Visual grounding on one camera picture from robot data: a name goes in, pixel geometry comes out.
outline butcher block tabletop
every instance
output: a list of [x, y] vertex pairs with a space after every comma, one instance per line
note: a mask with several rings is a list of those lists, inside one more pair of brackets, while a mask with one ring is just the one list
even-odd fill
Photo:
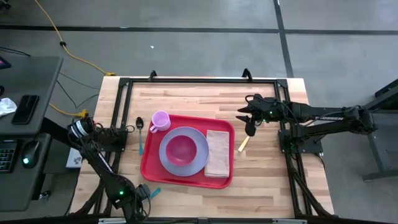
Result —
[[[109, 127], [113, 114], [120, 77], [104, 77], [94, 120]], [[304, 80], [288, 78], [290, 99], [308, 103]], [[169, 114], [223, 119], [235, 129], [234, 172], [232, 183], [225, 189], [206, 189], [185, 185], [150, 182], [141, 176], [139, 132], [129, 133], [119, 173], [137, 186], [146, 183], [153, 191], [161, 192], [152, 200], [150, 217], [225, 217], [225, 218], [291, 218], [294, 217], [292, 199], [284, 155], [280, 152], [277, 131], [279, 123], [262, 123], [243, 152], [238, 148], [246, 138], [245, 123], [235, 118], [244, 115], [237, 109], [247, 105], [246, 95], [275, 96], [271, 84], [254, 83], [135, 83], [132, 88], [127, 125], [144, 120], [142, 139], [145, 142], [152, 115], [158, 110]], [[121, 100], [120, 126], [126, 88]], [[333, 213], [328, 183], [320, 159], [303, 154], [308, 188], [324, 208]], [[99, 177], [84, 161], [70, 212], [83, 206], [98, 185]], [[304, 210], [301, 190], [297, 191], [300, 208]], [[101, 211], [105, 207], [104, 196]], [[123, 211], [113, 208], [112, 217], [122, 217]]]

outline spoon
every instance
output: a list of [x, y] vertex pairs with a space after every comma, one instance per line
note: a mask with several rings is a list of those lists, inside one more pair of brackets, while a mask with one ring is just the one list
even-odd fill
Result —
[[136, 119], [136, 126], [139, 130], [139, 155], [143, 155], [144, 148], [142, 147], [142, 136], [141, 136], [141, 129], [144, 127], [144, 120], [141, 117]]

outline computer mouse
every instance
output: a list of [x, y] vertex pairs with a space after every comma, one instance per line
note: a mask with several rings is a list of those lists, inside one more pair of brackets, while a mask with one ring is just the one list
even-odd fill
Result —
[[21, 162], [25, 168], [31, 169], [36, 166], [40, 154], [39, 146], [40, 143], [38, 141], [30, 141], [22, 148]]

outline concrete floor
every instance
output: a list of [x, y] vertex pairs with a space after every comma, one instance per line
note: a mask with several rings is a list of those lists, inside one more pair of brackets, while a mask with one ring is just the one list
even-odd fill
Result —
[[[276, 29], [272, 0], [41, 0], [57, 25]], [[280, 0], [286, 29], [398, 30], [395, 0]], [[49, 25], [32, 0], [11, 0], [0, 24]], [[118, 75], [286, 77], [279, 34], [189, 32], [62, 32], [68, 48]], [[398, 78], [396, 35], [287, 35], [294, 77], [304, 78], [313, 106], [352, 106]], [[102, 74], [68, 57], [53, 31], [0, 30], [0, 46], [34, 56], [61, 56], [62, 73], [100, 86]], [[60, 76], [77, 103], [98, 93]], [[59, 86], [51, 100], [67, 111], [95, 110], [96, 98], [75, 109]], [[70, 118], [49, 109], [47, 116], [67, 125]], [[335, 213], [345, 218], [398, 223], [398, 178], [364, 183], [375, 172], [365, 136], [329, 135], [322, 140], [326, 176]], [[63, 215], [76, 174], [56, 175], [50, 200], [0, 219]]]

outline folded napkin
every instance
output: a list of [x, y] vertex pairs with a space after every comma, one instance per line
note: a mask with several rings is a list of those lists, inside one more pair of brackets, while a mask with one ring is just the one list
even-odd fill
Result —
[[207, 131], [209, 160], [205, 166], [206, 177], [229, 177], [229, 133]]

